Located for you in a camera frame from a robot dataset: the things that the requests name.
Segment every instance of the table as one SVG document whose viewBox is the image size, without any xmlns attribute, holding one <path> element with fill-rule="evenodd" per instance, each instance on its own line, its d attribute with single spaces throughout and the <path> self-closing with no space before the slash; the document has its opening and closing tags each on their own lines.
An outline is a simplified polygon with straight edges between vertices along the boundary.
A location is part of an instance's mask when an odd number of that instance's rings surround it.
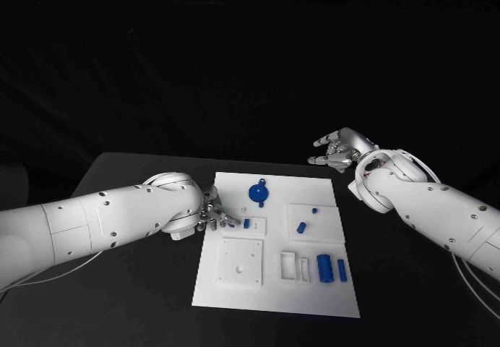
<svg viewBox="0 0 500 347">
<path fill-rule="evenodd" d="M 382 215 L 356 199 L 352 171 L 104 153 L 74 196 L 170 171 L 189 173 L 199 185 L 218 171 L 332 179 L 362 319 L 192 307 L 203 235 L 173 241 L 157 233 L 105 251 L 64 278 L 12 290 L 0 307 L 3 346 L 499 345 L 499 324 L 461 283 L 450 254 L 394 211 Z"/>
</svg>

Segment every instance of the white platform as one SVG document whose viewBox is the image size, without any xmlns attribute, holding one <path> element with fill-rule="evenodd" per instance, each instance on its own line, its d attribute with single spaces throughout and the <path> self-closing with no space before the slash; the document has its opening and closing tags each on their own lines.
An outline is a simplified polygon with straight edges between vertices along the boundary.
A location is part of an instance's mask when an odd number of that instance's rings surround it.
<svg viewBox="0 0 500 347">
<path fill-rule="evenodd" d="M 258 203 L 252 202 L 248 197 L 248 189 L 258 183 L 261 178 L 265 179 L 265 186 L 270 190 L 270 198 L 265 201 L 264 208 L 260 208 Z M 216 173 L 215 185 L 228 213 L 239 217 L 248 215 L 255 218 L 265 218 L 267 231 L 265 236 L 231 234 L 228 227 L 218 228 L 216 231 L 209 229 L 205 232 L 193 305 L 359 317 L 342 224 L 333 225 L 333 233 L 336 233 L 337 238 L 342 236 L 339 242 L 332 240 L 329 240 L 329 243 L 294 241 L 290 240 L 288 236 L 288 204 L 319 206 L 319 213 L 322 213 L 322 207 L 337 206 L 332 181 L 304 177 Z M 235 285 L 218 280 L 222 238 L 262 241 L 261 286 L 245 286 L 245 283 Z M 281 251 L 296 253 L 297 271 L 298 260 L 301 258 L 309 259 L 309 283 L 300 283 L 300 281 L 290 283 L 281 280 Z M 319 254 L 329 254 L 332 257 L 333 283 L 320 282 L 316 260 Z M 337 259 L 345 260 L 346 283 L 340 282 Z M 236 267 L 238 265 L 232 262 L 231 268 Z"/>
</svg>

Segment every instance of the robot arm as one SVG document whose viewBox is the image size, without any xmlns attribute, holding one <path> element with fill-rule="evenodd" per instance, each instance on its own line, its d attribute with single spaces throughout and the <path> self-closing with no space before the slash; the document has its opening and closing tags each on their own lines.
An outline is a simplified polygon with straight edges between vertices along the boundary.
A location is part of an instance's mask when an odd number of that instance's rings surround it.
<svg viewBox="0 0 500 347">
<path fill-rule="evenodd" d="M 340 172 L 358 163 L 349 184 L 358 198 L 381 213 L 396 209 L 431 241 L 500 280 L 500 211 L 447 184 L 430 183 L 409 153 L 381 150 L 352 129 L 343 128 L 314 145 L 326 143 L 327 156 L 310 158 L 310 163 Z"/>
<path fill-rule="evenodd" d="M 0 290 L 51 266 L 115 248 L 157 231 L 175 240 L 211 222 L 239 225 L 224 213 L 216 188 L 166 173 L 131 187 L 0 212 Z"/>
</svg>

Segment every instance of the blue cylinder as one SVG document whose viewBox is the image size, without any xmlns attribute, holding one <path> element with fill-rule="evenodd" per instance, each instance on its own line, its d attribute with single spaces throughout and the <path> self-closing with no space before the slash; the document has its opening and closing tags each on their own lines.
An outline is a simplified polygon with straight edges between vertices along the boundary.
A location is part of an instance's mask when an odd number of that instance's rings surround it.
<svg viewBox="0 0 500 347">
<path fill-rule="evenodd" d="M 340 282 L 347 282 L 345 261 L 343 261 L 342 259 L 339 259 L 339 260 L 337 260 L 337 264 L 339 264 Z"/>
<path fill-rule="evenodd" d="M 301 234 L 306 230 L 306 223 L 304 222 L 300 222 L 300 225 L 298 225 L 298 228 L 297 228 L 297 232 Z"/>
<path fill-rule="evenodd" d="M 320 282 L 333 282 L 332 260 L 327 254 L 320 254 L 317 257 L 317 271 L 320 272 Z"/>
</svg>

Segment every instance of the robotic hand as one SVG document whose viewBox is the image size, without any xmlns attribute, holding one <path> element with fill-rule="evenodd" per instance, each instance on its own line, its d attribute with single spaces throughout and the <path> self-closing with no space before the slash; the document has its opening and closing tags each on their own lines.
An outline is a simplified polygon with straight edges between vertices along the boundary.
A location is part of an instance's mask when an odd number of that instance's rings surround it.
<svg viewBox="0 0 500 347">
<path fill-rule="evenodd" d="M 241 221 L 225 213 L 216 187 L 185 173 L 143 184 L 0 212 L 0 291 L 51 266 L 102 252 L 157 231 L 180 240 Z"/>
<path fill-rule="evenodd" d="M 500 280 L 500 211 L 441 184 L 431 169 L 404 150 L 381 150 L 349 128 L 326 135 L 314 146 L 329 144 L 326 156 L 309 162 L 339 172 L 358 163 L 349 189 L 381 213 L 392 209 L 404 222 L 443 248 Z M 427 170 L 437 183 L 430 183 Z"/>
</svg>

